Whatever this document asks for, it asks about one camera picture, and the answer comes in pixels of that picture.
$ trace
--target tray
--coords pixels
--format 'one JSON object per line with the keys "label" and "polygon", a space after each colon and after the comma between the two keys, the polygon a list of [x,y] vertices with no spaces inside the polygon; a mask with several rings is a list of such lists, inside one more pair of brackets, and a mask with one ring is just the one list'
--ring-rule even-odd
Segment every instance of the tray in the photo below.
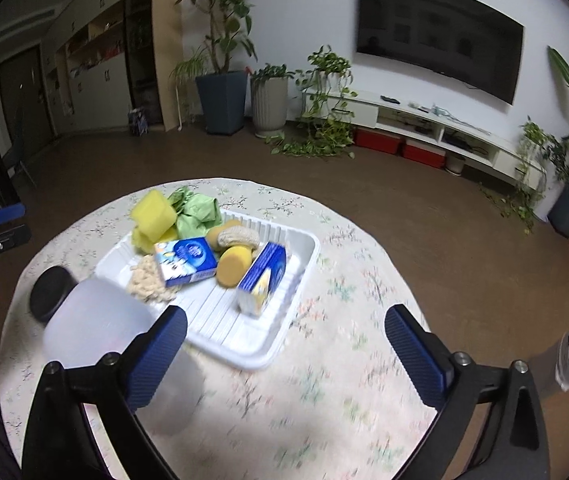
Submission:
{"label": "tray", "polygon": [[[184,285],[170,304],[180,306],[189,322],[186,339],[192,345],[243,370],[266,367],[276,357],[309,281],[320,242],[309,232],[222,209],[224,221],[239,219],[260,233],[261,242],[285,245],[290,255],[280,285],[259,319],[240,312],[235,289],[218,285],[215,278]],[[126,287],[131,266],[141,256],[126,235],[96,266],[96,276]],[[159,316],[167,303],[150,304]]]}

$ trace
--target tv stand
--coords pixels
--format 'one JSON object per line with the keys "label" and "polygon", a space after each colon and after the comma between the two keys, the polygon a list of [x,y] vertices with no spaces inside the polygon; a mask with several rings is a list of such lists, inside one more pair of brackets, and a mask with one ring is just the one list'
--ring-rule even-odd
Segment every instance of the tv stand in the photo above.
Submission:
{"label": "tv stand", "polygon": [[[457,153],[465,158],[468,166],[511,184],[521,180],[523,174],[526,174],[524,183],[533,189],[537,189],[542,180],[543,170],[540,165],[535,161],[521,159],[517,146],[509,140],[437,116],[430,111],[411,108],[402,100],[395,104],[372,92],[357,92],[357,97],[344,97],[347,105],[343,109],[353,112],[352,124],[376,130],[382,135],[388,132],[420,140],[447,152]],[[311,93],[305,94],[305,101]],[[338,92],[330,92],[328,105],[335,106],[338,99]]]}

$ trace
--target blue and white box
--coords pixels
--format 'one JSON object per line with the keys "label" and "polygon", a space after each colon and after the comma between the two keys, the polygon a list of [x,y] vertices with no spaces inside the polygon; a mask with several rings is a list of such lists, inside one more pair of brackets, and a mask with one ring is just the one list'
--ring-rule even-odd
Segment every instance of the blue and white box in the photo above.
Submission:
{"label": "blue and white box", "polygon": [[183,285],[215,276],[218,262],[204,238],[155,244],[156,261],[165,285]]}
{"label": "blue and white box", "polygon": [[286,270],[286,250],[279,244],[267,243],[238,285],[240,310],[260,317]]}

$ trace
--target metal bolt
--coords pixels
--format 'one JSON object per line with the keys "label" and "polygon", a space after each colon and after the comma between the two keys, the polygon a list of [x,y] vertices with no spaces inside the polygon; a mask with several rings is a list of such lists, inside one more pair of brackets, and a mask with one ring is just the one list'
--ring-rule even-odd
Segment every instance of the metal bolt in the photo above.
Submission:
{"label": "metal bolt", "polygon": [[458,365],[468,366],[471,364],[471,357],[466,352],[455,352],[453,358]]}
{"label": "metal bolt", "polygon": [[60,371],[60,363],[57,361],[51,361],[44,367],[44,373],[47,375],[53,375]]}
{"label": "metal bolt", "polygon": [[529,365],[526,362],[518,359],[516,362],[513,363],[513,368],[519,371],[520,374],[525,374],[529,371]]}
{"label": "metal bolt", "polygon": [[108,354],[104,354],[100,360],[103,365],[113,366],[118,362],[119,358],[120,354],[118,352],[109,352]]}

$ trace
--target flat screen tv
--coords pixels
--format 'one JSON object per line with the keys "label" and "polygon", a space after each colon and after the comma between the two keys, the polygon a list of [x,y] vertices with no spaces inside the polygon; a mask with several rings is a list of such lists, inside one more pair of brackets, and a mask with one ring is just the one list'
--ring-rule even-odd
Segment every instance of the flat screen tv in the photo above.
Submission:
{"label": "flat screen tv", "polygon": [[357,51],[420,65],[513,103],[523,27],[477,0],[360,0]]}

